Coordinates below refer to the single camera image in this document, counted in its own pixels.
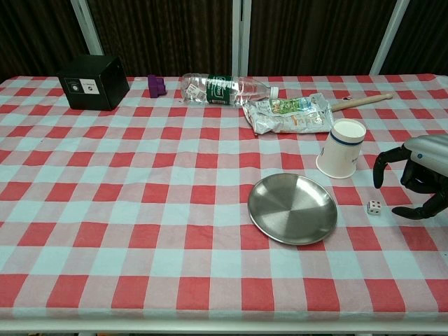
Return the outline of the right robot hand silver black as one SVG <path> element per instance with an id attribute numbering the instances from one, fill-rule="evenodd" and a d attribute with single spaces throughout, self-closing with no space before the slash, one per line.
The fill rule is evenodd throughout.
<path id="1" fill-rule="evenodd" d="M 405 161 L 401 184 L 419 194 L 432 197 L 415 209 L 397 206 L 392 212 L 410 220 L 431 218 L 447 208 L 447 135 L 423 135 L 403 145 L 381 152 L 374 163 L 373 182 L 379 189 L 389 163 Z"/>

